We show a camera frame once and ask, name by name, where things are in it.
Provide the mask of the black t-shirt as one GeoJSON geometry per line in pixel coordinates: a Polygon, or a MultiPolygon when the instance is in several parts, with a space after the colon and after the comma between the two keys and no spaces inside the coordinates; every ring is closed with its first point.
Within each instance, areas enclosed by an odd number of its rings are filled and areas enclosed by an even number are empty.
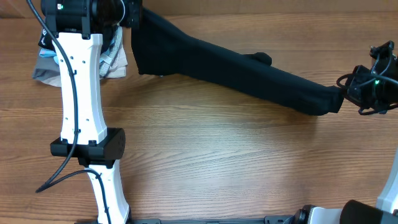
{"type": "Polygon", "coordinates": [[[131,45],[140,74],[181,74],[223,85],[301,113],[321,116],[339,112],[343,94],[272,66],[264,52],[239,54],[196,39],[156,13],[144,9],[131,45]]]}

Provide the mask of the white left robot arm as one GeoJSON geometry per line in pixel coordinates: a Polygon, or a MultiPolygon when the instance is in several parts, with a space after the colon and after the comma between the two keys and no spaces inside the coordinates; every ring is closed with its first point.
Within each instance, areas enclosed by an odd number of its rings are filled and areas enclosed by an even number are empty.
{"type": "Polygon", "coordinates": [[[50,151],[84,167],[80,172],[88,174],[98,206],[96,223],[132,223],[120,173],[126,135],[104,121],[100,55],[111,29],[139,28],[142,2],[42,1],[41,10],[58,57],[63,103],[62,130],[50,151]]]}

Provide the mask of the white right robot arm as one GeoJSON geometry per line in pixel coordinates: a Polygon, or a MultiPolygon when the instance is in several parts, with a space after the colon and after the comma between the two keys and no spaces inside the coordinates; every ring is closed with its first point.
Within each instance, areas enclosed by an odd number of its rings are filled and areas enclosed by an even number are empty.
{"type": "MultiPolygon", "coordinates": [[[[346,100],[359,107],[361,116],[386,114],[397,108],[397,56],[394,42],[371,47],[371,68],[358,65],[337,79],[346,100]]],[[[397,223],[397,158],[374,207],[350,200],[343,207],[340,223],[397,223]]]]}

